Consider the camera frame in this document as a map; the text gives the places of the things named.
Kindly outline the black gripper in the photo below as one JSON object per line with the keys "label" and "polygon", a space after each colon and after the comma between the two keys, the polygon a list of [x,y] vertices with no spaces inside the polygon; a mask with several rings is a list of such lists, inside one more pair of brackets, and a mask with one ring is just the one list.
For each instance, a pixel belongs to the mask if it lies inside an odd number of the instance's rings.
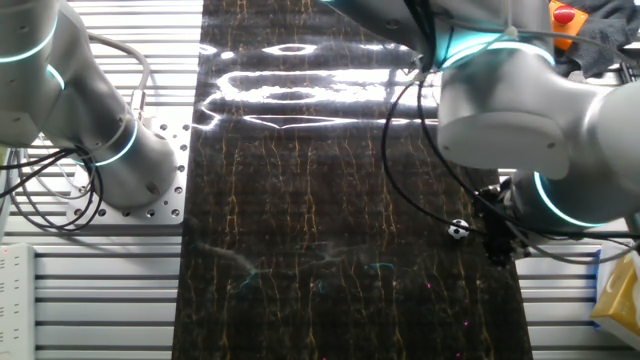
{"label": "black gripper", "polygon": [[516,234],[508,226],[504,207],[505,192],[499,186],[488,186],[477,193],[477,215],[482,220],[485,235],[483,247],[489,262],[494,266],[505,266],[530,256],[530,247],[517,240]]}

